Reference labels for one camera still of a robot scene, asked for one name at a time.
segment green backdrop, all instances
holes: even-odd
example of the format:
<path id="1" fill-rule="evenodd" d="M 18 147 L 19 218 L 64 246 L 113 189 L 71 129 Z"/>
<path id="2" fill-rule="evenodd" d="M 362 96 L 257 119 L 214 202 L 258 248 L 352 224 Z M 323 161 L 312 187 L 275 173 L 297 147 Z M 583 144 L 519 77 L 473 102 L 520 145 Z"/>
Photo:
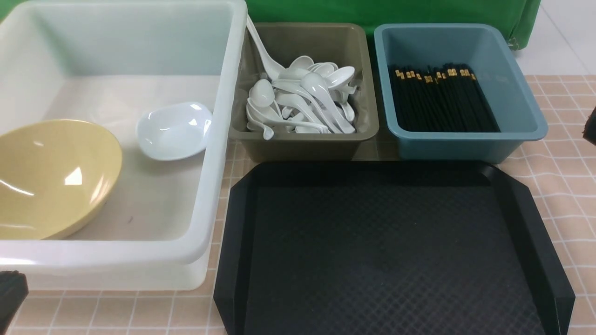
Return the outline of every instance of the green backdrop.
<path id="1" fill-rule="evenodd" d="M 4 18 L 24 0 L 0 0 Z M 486 23 L 513 49 L 527 45 L 540 0 L 247 0 L 255 22 L 349 22 L 369 36 L 384 23 Z"/>

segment plastic spoon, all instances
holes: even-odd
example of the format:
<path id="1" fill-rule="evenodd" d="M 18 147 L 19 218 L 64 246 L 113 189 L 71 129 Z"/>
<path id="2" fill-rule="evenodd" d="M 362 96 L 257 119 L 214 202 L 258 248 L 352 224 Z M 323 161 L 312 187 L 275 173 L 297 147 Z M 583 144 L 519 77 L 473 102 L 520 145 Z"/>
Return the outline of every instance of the plastic spoon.
<path id="1" fill-rule="evenodd" d="M 265 139 L 265 141 L 269 141 L 270 139 L 273 138 L 273 135 L 275 134 L 275 132 L 273 132 L 273 129 L 271 129 L 271 127 L 269 127 L 269 126 L 264 125 L 262 122 L 256 120 L 250 114 L 250 106 L 248 103 L 246 104 L 246 118 L 249 120 L 249 123 L 252 123 L 252 124 L 260 127 L 261 129 L 263 129 L 263 139 Z"/>
<path id="2" fill-rule="evenodd" d="M 356 73 L 356 69 L 353 66 L 344 66 L 341 69 L 336 70 L 329 76 L 325 78 L 327 82 L 327 88 L 329 90 L 338 89 L 347 85 L 352 78 L 354 78 L 354 74 Z"/>
<path id="3" fill-rule="evenodd" d="M 309 70 L 301 69 L 299 67 L 289 67 L 280 72 L 278 79 L 301 80 L 302 77 L 308 75 Z"/>
<path id="4" fill-rule="evenodd" d="M 141 151 L 154 160 L 179 160 L 205 150 L 213 115 L 200 103 L 182 103 L 144 114 L 136 123 Z"/>
<path id="5" fill-rule="evenodd" d="M 271 106 L 275 101 L 273 87 L 267 79 L 257 81 L 252 89 L 249 90 L 249 97 L 253 100 L 253 103 L 259 107 Z"/>
<path id="6" fill-rule="evenodd" d="M 354 118 L 356 117 L 356 113 L 354 112 L 354 108 L 352 108 L 352 106 L 348 102 L 339 103 L 339 106 L 342 108 L 343 114 L 346 117 L 346 120 L 349 123 L 354 122 Z"/>
<path id="7" fill-rule="evenodd" d="M 260 120 L 264 125 L 272 125 L 272 126 L 290 126 L 290 127 L 312 127 L 318 130 L 318 132 L 322 134 L 328 134 L 329 129 L 322 125 L 317 125 L 315 123 L 310 122 L 293 122 L 284 120 L 281 117 L 278 117 L 277 114 L 273 111 L 271 107 L 267 108 L 257 108 L 255 105 L 252 104 L 251 99 L 248 100 L 249 112 L 253 113 L 254 117 Z"/>
<path id="8" fill-rule="evenodd" d="M 307 70 L 313 64 L 315 64 L 315 62 L 312 60 L 312 58 L 308 56 L 300 56 L 290 64 L 290 67 L 297 67 L 299 69 Z"/>
<path id="9" fill-rule="evenodd" d="M 331 99 L 329 90 L 327 89 L 327 83 L 321 75 L 318 73 L 309 73 L 302 78 L 300 86 L 323 103 L 323 106 L 335 119 L 336 125 L 342 130 L 342 133 L 353 134 L 356 132 L 356 129 L 337 110 L 335 103 L 333 103 L 333 100 Z"/>
<path id="10" fill-rule="evenodd" d="M 290 120 L 292 121 L 303 121 L 305 118 L 304 114 L 298 113 L 295 116 L 291 117 Z M 296 127 L 294 128 L 295 133 L 297 134 L 317 134 L 314 128 L 310 127 Z"/>
<path id="11" fill-rule="evenodd" d="M 313 106 L 315 106 L 315 110 L 318 113 L 319 120 L 321 120 L 324 125 L 329 127 L 329 130 L 331 130 L 335 134 L 340 134 L 342 132 L 333 123 L 333 121 L 332 121 L 333 118 L 330 115 L 329 116 L 326 115 L 326 113 L 321 109 L 321 106 L 319 106 L 318 102 L 312 97 L 312 95 L 310 95 L 308 92 L 306 92 L 306 90 L 304 88 L 302 88 L 300 85 L 295 85 L 293 83 L 288 83 L 288 82 L 283 82 L 283 81 L 282 82 L 275 81 L 275 82 L 273 82 L 273 87 L 280 89 L 282 91 L 297 94 L 297 95 L 307 99 Z"/>
<path id="12" fill-rule="evenodd" d="M 323 78 L 326 78 L 330 74 L 334 73 L 335 70 L 333 69 L 333 65 L 325 63 L 325 64 L 321 64 L 319 67 L 317 67 L 315 70 L 313 70 L 313 72 L 318 73 Z"/>
<path id="13" fill-rule="evenodd" d="M 314 115 L 312 109 L 308 106 L 306 101 L 304 101 L 304 99 L 301 98 L 299 95 L 294 93 L 284 93 L 280 91 L 277 92 L 277 94 L 275 94 L 275 100 L 278 104 L 282 106 L 288 106 L 297 109 L 306 116 L 308 121 L 319 125 L 323 125 L 321 120 L 319 120 L 319 118 L 316 115 Z"/>
<path id="14" fill-rule="evenodd" d="M 263 41 L 261 41 L 259 33 L 257 32 L 257 29 L 254 27 L 253 20 L 251 20 L 249 15 L 247 15 L 246 18 L 246 28 L 248 28 L 250 36 L 253 38 L 254 44 L 256 45 L 257 50 L 259 51 L 259 55 L 261 57 L 263 67 L 265 68 L 265 72 L 267 72 L 267 75 L 269 76 L 269 78 L 271 78 L 271 80 L 277 79 L 277 77 L 280 76 L 280 72 L 284 70 L 284 67 L 277 63 L 273 58 L 271 58 L 269 53 L 267 53 L 267 49 L 265 49 Z"/>

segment black plastic tray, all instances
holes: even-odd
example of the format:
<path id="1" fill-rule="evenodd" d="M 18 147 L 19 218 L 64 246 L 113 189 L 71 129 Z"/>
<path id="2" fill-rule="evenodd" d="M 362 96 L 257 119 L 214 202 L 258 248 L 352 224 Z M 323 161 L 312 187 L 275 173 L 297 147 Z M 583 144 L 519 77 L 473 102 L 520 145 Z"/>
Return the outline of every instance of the black plastic tray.
<path id="1" fill-rule="evenodd" d="M 288 162 L 232 188 L 214 299 L 229 335 L 558 335 L 575 294 L 491 165 Z"/>

